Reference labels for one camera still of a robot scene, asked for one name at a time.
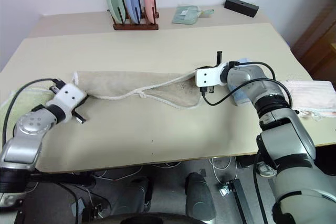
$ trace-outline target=black block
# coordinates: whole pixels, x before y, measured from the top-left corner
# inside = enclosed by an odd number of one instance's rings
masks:
[[[235,12],[254,17],[257,14],[259,6],[246,3],[241,0],[226,0],[224,8],[233,10]]]

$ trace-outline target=floor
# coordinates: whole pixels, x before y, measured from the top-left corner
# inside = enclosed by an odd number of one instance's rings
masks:
[[[229,158],[218,158],[215,159],[215,165],[217,167],[225,167],[228,161]],[[140,167],[137,166],[108,170],[104,177],[122,177],[136,172],[139,168]],[[123,187],[128,182],[137,176],[149,176],[154,180],[150,212],[169,212],[184,215],[186,200],[184,193],[185,177],[191,172],[200,172],[201,169],[205,170],[205,179],[209,185],[215,202],[217,224],[242,223],[234,196],[227,195],[222,197],[220,195],[218,191],[219,183],[217,182],[213,174],[212,166],[207,159],[181,162],[179,166],[169,169],[146,165],[143,166],[142,170],[136,175],[117,182],[97,179],[97,184],[92,191],[108,198],[113,205],[118,197],[118,194],[122,192]],[[232,159],[230,167],[227,170],[217,170],[216,173],[221,181],[234,178],[235,159]],[[243,186],[254,222],[262,223],[263,221],[253,184],[252,167],[244,169],[238,168],[237,177],[240,179]],[[261,178],[260,176],[258,176],[258,182],[268,221],[269,223],[274,223],[271,216],[271,208],[274,204],[274,197],[270,186],[271,183],[268,179]],[[69,188],[73,189],[77,197],[81,197],[86,205],[89,205],[90,201],[88,193],[80,191],[72,186],[69,186]],[[92,200],[95,204],[101,202],[103,206],[106,207],[106,203],[100,198],[93,196]],[[74,200],[72,196],[62,188],[53,184],[40,184],[33,192],[28,194],[25,200],[25,223],[73,223],[75,218],[73,217],[70,209],[70,205],[73,202]]]

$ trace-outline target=beige tabletop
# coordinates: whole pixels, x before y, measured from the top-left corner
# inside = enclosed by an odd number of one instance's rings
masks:
[[[244,24],[157,31],[123,31],[25,39],[0,73],[0,101],[27,81],[76,70],[186,73],[248,57],[270,64],[278,80],[311,80],[271,24]],[[217,101],[226,88],[216,87]],[[42,172],[88,170],[255,153],[261,132],[253,106],[228,100],[216,107],[178,110],[139,97],[89,98],[78,109],[88,120],[55,126],[45,137]],[[302,119],[316,145],[336,141],[336,119]]]

